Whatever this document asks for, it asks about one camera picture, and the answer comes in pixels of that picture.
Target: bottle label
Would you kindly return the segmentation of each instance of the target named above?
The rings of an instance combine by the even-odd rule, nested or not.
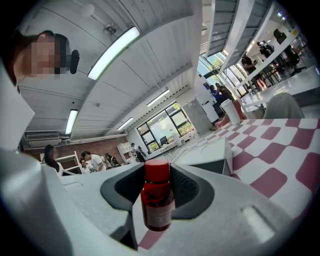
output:
[[[175,201],[162,207],[146,205],[147,223],[152,227],[161,228],[171,223],[171,212],[175,209]]]

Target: woman with long dark hair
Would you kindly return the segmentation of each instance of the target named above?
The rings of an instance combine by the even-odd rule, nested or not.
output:
[[[61,163],[57,162],[55,160],[55,156],[57,155],[57,150],[54,146],[48,144],[44,148],[44,163],[47,166],[50,166],[54,168],[58,174],[58,176],[61,176],[62,171],[64,168],[62,167]]]

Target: white cup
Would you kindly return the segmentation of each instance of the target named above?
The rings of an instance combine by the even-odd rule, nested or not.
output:
[[[240,124],[241,120],[238,115],[238,112],[232,103],[230,99],[226,99],[224,102],[221,103],[221,108],[225,111],[225,113],[228,115],[230,118],[230,121],[233,125],[238,125]]]

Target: ceiling mounted device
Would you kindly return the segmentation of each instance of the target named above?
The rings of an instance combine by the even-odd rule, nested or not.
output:
[[[74,123],[76,121],[77,114],[78,114],[78,110],[77,109],[71,109],[70,110],[68,122],[66,123],[65,134],[70,134],[71,133],[72,127],[74,126]]]
[[[139,30],[133,26],[119,36],[100,56],[88,74],[88,78],[97,80],[108,65],[122,52],[134,39],[140,35]]]
[[[149,102],[147,104],[148,107],[150,107],[153,103],[155,103],[156,101],[160,100],[162,96],[165,96],[167,93],[169,93],[169,89],[165,90],[163,93],[161,93],[158,97],[156,97],[153,101]]]
[[[124,122],[123,125],[121,125],[117,130],[121,130],[123,127],[125,127],[127,124],[129,124],[134,118],[130,117],[127,121]]]

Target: small medicine bottle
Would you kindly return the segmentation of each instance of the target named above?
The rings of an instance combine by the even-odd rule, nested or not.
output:
[[[175,209],[174,194],[169,182],[168,161],[163,159],[146,161],[144,180],[141,191],[144,224],[152,231],[164,231],[169,227],[171,211]]]

